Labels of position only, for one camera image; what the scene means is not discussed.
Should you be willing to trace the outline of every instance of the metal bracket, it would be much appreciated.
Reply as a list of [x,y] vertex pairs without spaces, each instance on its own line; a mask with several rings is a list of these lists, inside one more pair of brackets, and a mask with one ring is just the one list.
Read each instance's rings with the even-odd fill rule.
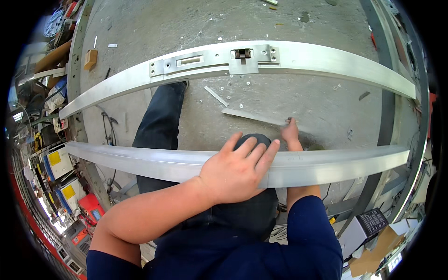
[[258,74],[259,64],[280,64],[278,47],[264,45],[220,47],[150,62],[150,77],[174,74],[199,68],[228,65],[231,75]]

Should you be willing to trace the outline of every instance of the aluminum profile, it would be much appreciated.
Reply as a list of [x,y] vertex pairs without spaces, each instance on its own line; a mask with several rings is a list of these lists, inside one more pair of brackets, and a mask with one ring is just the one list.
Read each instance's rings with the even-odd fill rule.
[[[131,174],[184,182],[199,175],[215,151],[179,151],[69,142],[68,153]],[[398,146],[330,151],[278,152],[260,188],[320,185],[368,176],[407,162],[409,150]]]

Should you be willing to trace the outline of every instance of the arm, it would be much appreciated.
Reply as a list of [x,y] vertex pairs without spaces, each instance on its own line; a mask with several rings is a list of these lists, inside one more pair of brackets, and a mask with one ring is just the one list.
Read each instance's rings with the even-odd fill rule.
[[[296,120],[293,117],[289,117],[286,123],[288,123],[288,126],[282,129],[281,135],[288,145],[288,151],[303,151],[302,145],[299,142],[299,128],[297,128]],[[288,213],[294,203],[305,196],[314,195],[320,198],[318,185],[288,188],[286,191],[286,207]]]
[[199,176],[181,184],[139,194],[112,207],[98,222],[90,246],[137,266],[139,244],[149,242],[178,223],[216,204],[248,200],[264,189],[257,186],[279,147],[274,140],[266,150],[255,137],[233,151],[242,133],[236,133],[202,167]]

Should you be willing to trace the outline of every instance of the red machine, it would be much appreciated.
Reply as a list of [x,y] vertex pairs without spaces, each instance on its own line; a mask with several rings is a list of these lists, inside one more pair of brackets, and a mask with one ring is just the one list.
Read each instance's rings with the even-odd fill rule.
[[94,194],[88,194],[78,201],[79,206],[81,206],[88,214],[88,219],[90,223],[96,225],[99,219],[104,215],[104,210],[98,202],[98,199]]

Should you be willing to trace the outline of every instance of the man's right hand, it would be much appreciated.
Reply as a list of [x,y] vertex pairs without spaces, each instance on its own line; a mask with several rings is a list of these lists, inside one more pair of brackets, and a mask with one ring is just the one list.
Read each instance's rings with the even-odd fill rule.
[[258,146],[255,137],[248,138],[238,149],[233,150],[242,132],[235,133],[222,149],[203,165],[197,177],[204,191],[214,204],[236,203],[248,200],[265,189],[257,188],[274,160],[280,141],[274,140]]

